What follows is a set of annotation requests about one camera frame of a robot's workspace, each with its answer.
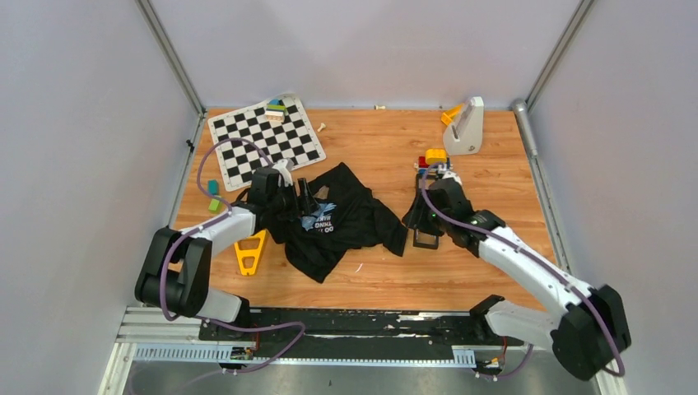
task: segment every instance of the wooden tabletop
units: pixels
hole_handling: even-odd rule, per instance
[[[231,109],[213,109],[214,117]],[[345,162],[374,196],[402,218],[415,196],[414,162],[428,148],[443,147],[440,111],[308,110],[327,159],[294,170],[294,178],[314,179]],[[473,208],[489,209],[521,239],[548,259],[553,253],[528,160],[513,113],[485,112],[484,143],[476,155],[451,158]],[[212,216],[209,199],[196,187],[203,153],[212,146],[208,126],[198,144],[179,215],[178,228]],[[217,179],[227,193],[215,156],[204,165],[202,181]],[[490,294],[523,306],[542,309],[521,286],[496,267],[441,238],[437,251],[412,247],[412,232],[402,258],[382,245],[350,250],[323,284],[288,263],[283,245],[271,236],[255,276],[242,276],[231,247],[214,258],[211,286],[248,298],[253,306],[351,309],[467,310]]]

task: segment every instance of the white wall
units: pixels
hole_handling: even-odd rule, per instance
[[[207,106],[488,107],[526,96],[578,0],[152,0]]]
[[[533,109],[571,266],[625,302],[632,395],[696,391],[696,18],[597,2]]]
[[[195,114],[134,1],[0,4],[0,382],[95,393]]]

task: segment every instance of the black cloth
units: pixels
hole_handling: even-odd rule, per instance
[[[295,268],[322,283],[348,249],[382,243],[402,257],[407,228],[347,165],[340,163],[308,186],[313,195],[328,188],[327,198],[315,198],[320,204],[317,218],[275,221],[267,226],[274,241],[286,244],[286,258]]]

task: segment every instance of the yellow plastic object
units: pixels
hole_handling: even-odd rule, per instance
[[[252,235],[247,239],[241,240],[259,240],[256,249],[242,249],[240,247],[240,242],[235,243],[235,256],[238,259],[238,265],[240,266],[240,273],[243,276],[254,276],[257,273],[257,264],[259,259],[262,258],[262,251],[264,251],[264,245],[267,243],[267,231],[261,230],[256,235]],[[246,258],[252,258],[252,267],[245,267],[244,260]]]
[[[460,111],[460,109],[462,107],[463,107],[463,104],[460,104],[460,105],[457,105],[457,106],[453,107],[452,109],[442,113],[441,114],[441,122],[443,122],[444,125],[449,126],[454,121],[456,114],[458,114],[458,112]]]
[[[432,163],[436,162],[446,163],[447,158],[448,155],[446,155],[446,150],[441,150],[439,148],[432,148],[430,150],[426,150],[426,154],[424,154],[424,161],[428,165],[431,165]]]

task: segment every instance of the black and white checkered board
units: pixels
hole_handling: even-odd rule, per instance
[[[325,159],[327,156],[300,100],[285,95],[281,101],[286,106],[283,123],[267,121],[264,116],[266,101],[210,118],[208,128],[213,142],[242,137],[254,142],[274,162],[282,158],[293,160],[293,169]],[[227,142],[216,149],[216,155],[228,192],[248,186],[252,171],[266,165],[250,145]]]

